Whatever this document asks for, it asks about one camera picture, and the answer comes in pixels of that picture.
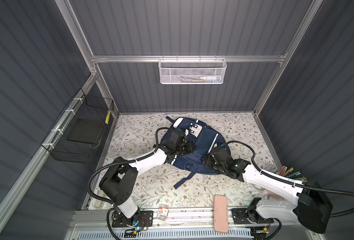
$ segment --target floral tablecloth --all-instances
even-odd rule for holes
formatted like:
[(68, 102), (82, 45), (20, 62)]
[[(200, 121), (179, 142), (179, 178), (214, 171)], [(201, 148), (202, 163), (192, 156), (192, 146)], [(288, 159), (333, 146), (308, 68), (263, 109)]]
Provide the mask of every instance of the floral tablecloth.
[[(157, 128), (171, 125), (165, 116), (172, 119), (179, 117), (199, 119), (221, 132), (226, 141), (238, 140), (249, 144), (256, 151), (255, 160), (262, 169), (277, 171), (252, 113), (120, 115), (104, 165), (119, 156), (131, 158), (151, 151), (155, 144)], [(159, 132), (159, 139), (165, 132), (163, 130)], [(250, 160), (251, 151), (245, 146), (232, 144), (230, 148), (234, 159)], [(167, 204), (174, 208), (209, 207), (213, 206), (214, 195), (226, 196), (229, 206), (248, 205), (254, 197), (268, 198), (265, 191), (258, 191), (249, 184), (225, 175), (196, 174), (184, 185), (174, 189), (173, 185), (189, 173), (170, 164), (157, 166), (139, 176), (131, 196), (141, 208), (158, 208), (159, 204)], [(89, 209), (110, 208), (110, 204), (105, 203), (102, 207), (96, 207), (95, 203), (96, 200), (92, 199)]]

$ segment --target black mounting plate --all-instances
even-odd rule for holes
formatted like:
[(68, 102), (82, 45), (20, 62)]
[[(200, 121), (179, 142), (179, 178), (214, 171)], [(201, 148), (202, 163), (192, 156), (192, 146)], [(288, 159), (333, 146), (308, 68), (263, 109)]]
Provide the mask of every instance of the black mounting plate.
[[(114, 212), (113, 216), (113, 223), (112, 227), (127, 227), (128, 222), (126, 221), (123, 214), (118, 214)], [(140, 218), (138, 224), (136, 226), (142, 227), (143, 220), (142, 218), (147, 219), (145, 220), (145, 227), (151, 227), (153, 225), (153, 211), (140, 211)]]
[[(246, 207), (231, 209), (234, 224), (251, 224), (248, 218), (244, 216), (246, 209), (247, 209)], [(273, 223), (274, 220), (273, 218), (268, 218), (265, 220), (264, 218), (260, 217), (257, 223), (266, 223), (266, 222)]]

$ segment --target backpack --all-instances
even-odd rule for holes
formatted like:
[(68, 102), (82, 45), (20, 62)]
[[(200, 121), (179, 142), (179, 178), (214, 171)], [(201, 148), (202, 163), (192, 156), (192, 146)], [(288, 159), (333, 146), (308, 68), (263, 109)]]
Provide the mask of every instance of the backpack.
[[(175, 156), (167, 161), (167, 163), (182, 169), (188, 170), (191, 173), (181, 179), (178, 183), (174, 185), (177, 189), (179, 186), (183, 185), (185, 181), (191, 179), (196, 173), (205, 175), (218, 175), (220, 174), (214, 169), (202, 165), (203, 159), (208, 154), (208, 152), (216, 147), (223, 146), (225, 144), (225, 139), (223, 136), (208, 126), (206, 123), (199, 121), (197, 119), (191, 118), (178, 118), (172, 120), (170, 117), (166, 117), (172, 122), (170, 126), (171, 129), (180, 129), (185, 131), (187, 134), (187, 141), (192, 141), (196, 148), (193, 152), (184, 154), (181, 156)], [(161, 139), (161, 143), (165, 143), (169, 139), (172, 130), (168, 130)]]

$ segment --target pink case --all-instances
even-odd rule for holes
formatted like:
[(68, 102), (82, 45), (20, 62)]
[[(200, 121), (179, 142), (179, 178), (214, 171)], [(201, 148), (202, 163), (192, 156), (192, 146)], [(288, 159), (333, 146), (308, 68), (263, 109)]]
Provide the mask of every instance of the pink case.
[(225, 196), (214, 196), (213, 219), (214, 231), (228, 233), (228, 199)]

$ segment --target striped gray wall panel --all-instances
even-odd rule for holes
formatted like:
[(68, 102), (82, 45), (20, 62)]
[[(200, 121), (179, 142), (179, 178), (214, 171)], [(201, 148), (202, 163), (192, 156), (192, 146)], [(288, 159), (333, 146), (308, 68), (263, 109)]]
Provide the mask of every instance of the striped gray wall panel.
[[(354, 1), (324, 1), (260, 118), (283, 165), (354, 191)], [(330, 198), (333, 212), (354, 205)], [(330, 219), (325, 235), (354, 238), (354, 214)]]
[(94, 55), (278, 55), (310, 0), (70, 2)]
[[(54, 0), (0, 0), (0, 202), (89, 74)], [(32, 222), (62, 238), (93, 167), (45, 164), (0, 239), (7, 232), (30, 233)], [(18, 229), (12, 230), (15, 219)]]
[(228, 63), (223, 84), (165, 85), (157, 63), (99, 63), (120, 112), (253, 110), (276, 63)]

